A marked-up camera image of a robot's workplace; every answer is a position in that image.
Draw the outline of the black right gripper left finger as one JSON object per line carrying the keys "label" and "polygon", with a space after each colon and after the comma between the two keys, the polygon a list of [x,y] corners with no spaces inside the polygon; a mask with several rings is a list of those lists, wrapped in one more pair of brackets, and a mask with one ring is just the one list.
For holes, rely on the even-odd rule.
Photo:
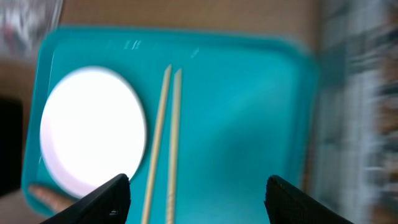
{"label": "black right gripper left finger", "polygon": [[42,224],[125,224],[130,204],[129,178],[118,174]]}

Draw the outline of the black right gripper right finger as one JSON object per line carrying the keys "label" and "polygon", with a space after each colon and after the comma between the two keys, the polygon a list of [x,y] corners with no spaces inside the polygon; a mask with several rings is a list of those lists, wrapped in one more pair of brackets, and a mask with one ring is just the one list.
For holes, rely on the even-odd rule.
{"label": "black right gripper right finger", "polygon": [[352,224],[278,175],[267,180],[264,205],[271,224]]}

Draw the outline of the orange carrot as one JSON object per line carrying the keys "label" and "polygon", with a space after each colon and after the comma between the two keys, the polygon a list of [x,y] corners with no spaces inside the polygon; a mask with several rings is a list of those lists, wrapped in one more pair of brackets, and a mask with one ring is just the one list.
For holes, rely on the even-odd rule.
{"label": "orange carrot", "polygon": [[54,213],[60,213],[75,203],[74,199],[41,185],[30,185],[29,192]]}

